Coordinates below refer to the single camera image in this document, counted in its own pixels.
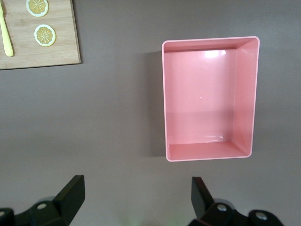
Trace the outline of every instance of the knife handle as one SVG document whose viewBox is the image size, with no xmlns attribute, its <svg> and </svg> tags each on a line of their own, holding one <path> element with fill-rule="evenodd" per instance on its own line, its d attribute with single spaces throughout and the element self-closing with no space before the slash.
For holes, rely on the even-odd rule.
<svg viewBox="0 0 301 226">
<path fill-rule="evenodd" d="M 8 30 L 7 30 L 5 20 L 3 17 L 0 17 L 0 25 L 1 25 L 2 39 L 3 39 L 3 46 L 4 46 L 5 54 L 8 57 L 12 57 L 14 55 L 13 47 L 11 45 L 9 35 L 8 35 Z"/>
</svg>

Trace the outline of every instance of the wooden cutting board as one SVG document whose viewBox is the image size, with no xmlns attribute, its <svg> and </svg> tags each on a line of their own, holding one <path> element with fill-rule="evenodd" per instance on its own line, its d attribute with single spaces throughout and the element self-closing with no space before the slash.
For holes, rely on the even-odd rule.
<svg viewBox="0 0 301 226">
<path fill-rule="evenodd" d="M 69 65 L 80 63 L 72 0 L 48 0 L 49 11 L 44 17 L 32 16 L 26 0 L 1 0 L 14 56 L 5 55 L 0 35 L 0 69 Z M 52 46 L 44 47 L 34 38 L 40 24 L 56 32 Z"/>
</svg>

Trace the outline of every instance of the rectangular container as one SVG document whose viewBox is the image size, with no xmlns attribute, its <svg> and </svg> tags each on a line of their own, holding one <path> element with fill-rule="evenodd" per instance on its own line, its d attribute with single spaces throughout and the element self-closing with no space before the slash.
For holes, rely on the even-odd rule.
<svg viewBox="0 0 301 226">
<path fill-rule="evenodd" d="M 251 155 L 258 55 L 257 37 L 163 43 L 167 160 Z"/>
</svg>

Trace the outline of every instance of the yellow knife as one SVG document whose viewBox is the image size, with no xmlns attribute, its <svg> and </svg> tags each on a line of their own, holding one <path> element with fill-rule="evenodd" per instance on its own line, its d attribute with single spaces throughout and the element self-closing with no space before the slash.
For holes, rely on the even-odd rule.
<svg viewBox="0 0 301 226">
<path fill-rule="evenodd" d="M 0 26 L 1 26 L 1 31 L 2 31 L 2 39 L 3 39 L 3 46 L 4 46 L 5 54 L 8 57 L 12 57 L 14 52 L 13 52 L 13 47 L 11 46 L 11 42 L 9 39 L 8 29 L 5 24 L 1 0 L 0 0 Z"/>
</svg>

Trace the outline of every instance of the gray table surface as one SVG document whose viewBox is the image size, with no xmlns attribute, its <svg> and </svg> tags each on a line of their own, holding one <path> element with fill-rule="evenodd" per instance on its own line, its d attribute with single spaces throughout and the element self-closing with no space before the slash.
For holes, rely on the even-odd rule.
<svg viewBox="0 0 301 226">
<path fill-rule="evenodd" d="M 242 214 L 301 222 L 301 1 L 74 0 L 82 64 L 0 71 L 0 206 L 16 213 L 76 174 L 73 226 L 184 226 L 192 176 Z M 165 159 L 161 44 L 258 36 L 253 154 Z"/>
</svg>

